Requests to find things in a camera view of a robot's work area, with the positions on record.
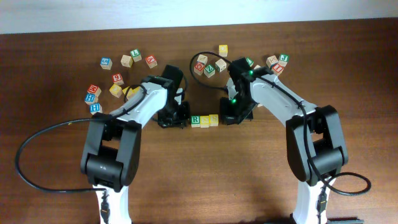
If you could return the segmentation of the yellow S wooden block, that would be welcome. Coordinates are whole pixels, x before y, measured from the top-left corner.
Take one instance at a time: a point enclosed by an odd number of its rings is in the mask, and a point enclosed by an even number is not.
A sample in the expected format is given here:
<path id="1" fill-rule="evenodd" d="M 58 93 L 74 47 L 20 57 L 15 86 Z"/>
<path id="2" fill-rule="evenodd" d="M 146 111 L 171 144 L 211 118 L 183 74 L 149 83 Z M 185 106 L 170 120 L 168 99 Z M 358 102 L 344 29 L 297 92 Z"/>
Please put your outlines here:
<path id="1" fill-rule="evenodd" d="M 209 128 L 210 127 L 210 117 L 209 116 L 200 116 L 200 127 L 201 128 Z"/>

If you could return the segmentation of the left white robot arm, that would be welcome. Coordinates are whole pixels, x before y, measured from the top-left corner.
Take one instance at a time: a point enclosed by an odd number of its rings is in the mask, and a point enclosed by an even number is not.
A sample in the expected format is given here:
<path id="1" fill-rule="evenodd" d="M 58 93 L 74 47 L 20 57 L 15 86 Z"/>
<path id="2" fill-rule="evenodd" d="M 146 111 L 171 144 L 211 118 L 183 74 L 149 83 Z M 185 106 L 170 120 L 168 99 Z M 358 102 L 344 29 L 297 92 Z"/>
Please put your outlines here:
<path id="1" fill-rule="evenodd" d="M 88 126 L 80 170 L 96 191 L 101 223 L 131 223 L 128 189 L 139 166 L 142 129 L 157 115 L 161 128 L 184 128 L 190 107 L 183 99 L 181 69 L 166 65 L 110 114 L 96 113 Z"/>

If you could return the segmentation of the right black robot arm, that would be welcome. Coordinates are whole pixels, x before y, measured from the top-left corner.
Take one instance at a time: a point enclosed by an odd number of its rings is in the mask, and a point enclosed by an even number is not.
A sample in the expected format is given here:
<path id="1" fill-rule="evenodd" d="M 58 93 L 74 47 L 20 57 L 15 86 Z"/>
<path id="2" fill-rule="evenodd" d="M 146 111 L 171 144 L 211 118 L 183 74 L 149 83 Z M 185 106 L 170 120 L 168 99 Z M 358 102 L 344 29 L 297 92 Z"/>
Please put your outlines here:
<path id="1" fill-rule="evenodd" d="M 326 208 L 332 185 L 344 175 L 348 153 L 337 110 L 318 107 L 284 86 L 268 67 L 251 68 L 245 58 L 228 65 L 228 97 L 220 100 L 226 125 L 253 119 L 261 104 L 284 126 L 287 159 L 298 179 L 297 204 L 290 223 L 361 223 L 357 218 L 329 220 Z"/>

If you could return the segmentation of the green R wooden block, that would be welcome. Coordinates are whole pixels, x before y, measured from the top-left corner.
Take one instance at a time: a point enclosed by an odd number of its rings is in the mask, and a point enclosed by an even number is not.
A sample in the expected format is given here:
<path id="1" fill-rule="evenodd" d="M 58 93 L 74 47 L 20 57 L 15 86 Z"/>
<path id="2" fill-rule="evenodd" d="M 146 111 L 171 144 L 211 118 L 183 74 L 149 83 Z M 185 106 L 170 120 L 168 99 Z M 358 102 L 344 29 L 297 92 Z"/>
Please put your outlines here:
<path id="1" fill-rule="evenodd" d="M 190 118 L 191 127 L 199 128 L 200 127 L 200 116 L 192 115 Z"/>

